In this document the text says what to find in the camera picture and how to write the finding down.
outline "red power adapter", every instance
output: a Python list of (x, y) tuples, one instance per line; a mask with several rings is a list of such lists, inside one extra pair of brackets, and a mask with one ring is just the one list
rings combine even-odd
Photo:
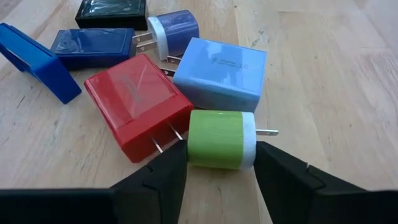
[(85, 81), (123, 152), (140, 162), (188, 131), (193, 105), (148, 56), (140, 54)]

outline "metal prong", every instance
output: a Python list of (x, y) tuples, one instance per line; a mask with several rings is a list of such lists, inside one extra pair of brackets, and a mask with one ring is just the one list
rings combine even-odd
[(148, 41), (148, 40), (152, 40), (152, 33), (150, 33), (150, 32), (132, 37), (132, 42), (135, 44), (138, 44), (138, 43), (144, 42), (144, 41)]
[(256, 134), (261, 136), (277, 136), (279, 131), (270, 129), (256, 129)]
[(178, 65), (181, 62), (179, 57), (167, 56), (167, 62)]
[(181, 137), (180, 133), (176, 131), (171, 124), (169, 124), (170, 128), (174, 131), (174, 134), (177, 136), (179, 140), (182, 140), (183, 138)]
[(160, 153), (163, 153), (163, 149), (161, 148), (161, 146), (155, 141), (155, 139), (152, 139), (152, 140), (155, 143), (157, 150), (159, 150)]
[(137, 53), (141, 53), (141, 52), (144, 52), (144, 51), (147, 51), (147, 50), (150, 50), (150, 49), (155, 49), (156, 46), (157, 45), (156, 45), (155, 41), (152, 41), (152, 42), (149, 42), (149, 43), (146, 43), (146, 44), (137, 45)]
[(175, 70), (167, 69), (167, 68), (160, 68), (165, 75), (173, 77), (175, 74)]

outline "clamp jaw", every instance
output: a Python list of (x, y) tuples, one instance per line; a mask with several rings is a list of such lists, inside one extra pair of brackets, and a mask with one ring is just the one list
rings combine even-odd
[[(274, 224), (398, 223), (398, 192), (369, 192), (266, 142), (254, 171)], [(181, 140), (109, 189), (0, 190), (0, 223), (176, 224), (186, 178)]]

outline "wood grain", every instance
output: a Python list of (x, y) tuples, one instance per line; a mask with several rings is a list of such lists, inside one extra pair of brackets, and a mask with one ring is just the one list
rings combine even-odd
[[(79, 5), (3, 0), (0, 21), (50, 47), (59, 29), (77, 27)], [(260, 140), (366, 189), (398, 187), (394, 0), (150, 0), (148, 5), (151, 15), (191, 10), (206, 39), (268, 51), (255, 116), (257, 127), (279, 129), (280, 135)], [(73, 77), (83, 88), (100, 71)], [(3, 56), (0, 90), (0, 188), (109, 187), (156, 155), (131, 164), (86, 91), (63, 105)], [(180, 223), (271, 219), (253, 170), (189, 167)]]

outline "tabletop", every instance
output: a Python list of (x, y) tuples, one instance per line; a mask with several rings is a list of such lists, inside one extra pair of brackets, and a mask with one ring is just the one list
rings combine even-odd
[[(149, 0), (149, 15), (189, 9), (202, 38), (268, 52), (258, 136), (369, 190), (398, 187), (395, 0)], [(79, 0), (2, 0), (7, 22), (46, 47), (77, 28)], [(72, 75), (67, 105), (0, 56), (0, 188), (110, 187), (132, 164)], [(180, 223), (271, 223), (254, 171), (189, 167)]]

